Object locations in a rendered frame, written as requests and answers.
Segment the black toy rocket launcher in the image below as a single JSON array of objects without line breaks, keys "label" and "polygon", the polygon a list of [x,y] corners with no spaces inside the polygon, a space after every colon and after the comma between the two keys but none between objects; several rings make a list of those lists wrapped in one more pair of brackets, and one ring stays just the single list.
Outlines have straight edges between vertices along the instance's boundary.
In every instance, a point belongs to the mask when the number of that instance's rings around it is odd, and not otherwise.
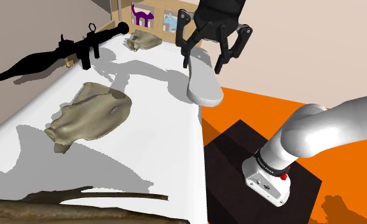
[{"label": "black toy rocket launcher", "polygon": [[99,45],[101,43],[110,40],[118,34],[127,34],[129,32],[129,26],[125,22],[120,22],[112,29],[99,32],[92,30],[91,25],[95,27],[92,23],[88,25],[90,32],[87,33],[84,39],[74,42],[73,40],[64,39],[63,35],[61,35],[59,46],[54,51],[32,53],[22,58],[8,70],[0,73],[0,81],[15,76],[40,73],[47,70],[59,59],[64,59],[73,54],[76,54],[77,58],[80,59],[82,68],[88,70],[91,68],[90,48],[93,48],[94,57],[99,59]]}]

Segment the long brown olive blanket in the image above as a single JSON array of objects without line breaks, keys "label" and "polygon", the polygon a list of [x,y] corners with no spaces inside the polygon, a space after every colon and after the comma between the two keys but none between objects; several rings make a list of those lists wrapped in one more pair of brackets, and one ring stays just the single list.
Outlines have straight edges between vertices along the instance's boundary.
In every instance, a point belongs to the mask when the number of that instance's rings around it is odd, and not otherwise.
[{"label": "long brown olive blanket", "polygon": [[0,224],[191,224],[188,220],[157,214],[140,213],[119,207],[64,205],[66,200],[81,198],[144,198],[167,200],[152,193],[88,192],[92,186],[71,190],[40,191],[20,200],[0,199]]}]

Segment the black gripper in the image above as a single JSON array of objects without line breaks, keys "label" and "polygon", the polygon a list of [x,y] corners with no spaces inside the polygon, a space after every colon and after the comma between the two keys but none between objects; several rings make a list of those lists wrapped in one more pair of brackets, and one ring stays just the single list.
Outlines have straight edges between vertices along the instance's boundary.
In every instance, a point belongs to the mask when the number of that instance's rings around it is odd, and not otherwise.
[{"label": "black gripper", "polygon": [[[176,46],[181,48],[184,57],[183,67],[188,67],[191,49],[201,39],[219,42],[221,54],[214,71],[219,74],[224,64],[231,58],[239,58],[253,29],[247,24],[239,24],[246,0],[200,0],[195,14],[184,9],[178,11],[176,28]],[[188,40],[183,39],[184,27],[194,19],[196,29]],[[231,48],[228,48],[228,36],[237,30],[238,37]]]}]

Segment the wooden bed with white mattress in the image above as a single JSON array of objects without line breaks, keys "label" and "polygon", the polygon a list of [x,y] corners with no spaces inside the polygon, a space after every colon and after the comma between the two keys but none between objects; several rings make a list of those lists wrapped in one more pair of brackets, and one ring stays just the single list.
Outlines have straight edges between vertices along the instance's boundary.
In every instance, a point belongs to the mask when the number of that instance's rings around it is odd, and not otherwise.
[{"label": "wooden bed with white mattress", "polygon": [[[0,199],[84,187],[90,196],[74,204],[207,223],[202,126],[180,51],[163,43],[133,52],[124,40],[104,43],[91,69],[71,67],[0,125]],[[130,114],[108,135],[55,153],[45,129],[86,82],[125,92]]]}]

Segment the small olive crumpled cloth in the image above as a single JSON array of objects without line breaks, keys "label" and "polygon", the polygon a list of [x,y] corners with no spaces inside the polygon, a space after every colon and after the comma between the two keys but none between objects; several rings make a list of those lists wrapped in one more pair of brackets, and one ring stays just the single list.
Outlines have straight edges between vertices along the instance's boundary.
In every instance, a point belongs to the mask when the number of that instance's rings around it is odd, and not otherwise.
[{"label": "small olive crumpled cloth", "polygon": [[140,48],[150,49],[156,47],[161,45],[162,42],[163,40],[154,34],[141,30],[135,30],[135,32],[133,32],[131,37],[127,40],[127,45],[131,50],[136,52]]}]

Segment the large olive crumpled cloth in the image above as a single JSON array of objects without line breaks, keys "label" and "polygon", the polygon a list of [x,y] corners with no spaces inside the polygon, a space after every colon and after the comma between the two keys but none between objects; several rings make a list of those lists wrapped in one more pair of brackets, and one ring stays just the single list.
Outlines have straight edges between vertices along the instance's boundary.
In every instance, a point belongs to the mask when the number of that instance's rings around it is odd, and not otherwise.
[{"label": "large olive crumpled cloth", "polygon": [[45,133],[55,143],[54,152],[65,153],[78,139],[91,141],[109,134],[128,118],[131,106],[132,100],[123,92],[86,82]]}]

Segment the dark robot stand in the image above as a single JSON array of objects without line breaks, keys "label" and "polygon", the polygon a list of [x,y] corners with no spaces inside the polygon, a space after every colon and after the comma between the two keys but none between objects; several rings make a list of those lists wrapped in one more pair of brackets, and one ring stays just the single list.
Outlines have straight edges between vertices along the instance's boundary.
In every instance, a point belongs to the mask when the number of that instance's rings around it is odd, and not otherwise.
[{"label": "dark robot stand", "polygon": [[210,224],[308,224],[322,181],[299,163],[291,165],[291,193],[280,207],[244,182],[242,163],[266,139],[242,120],[224,132],[202,122]]}]

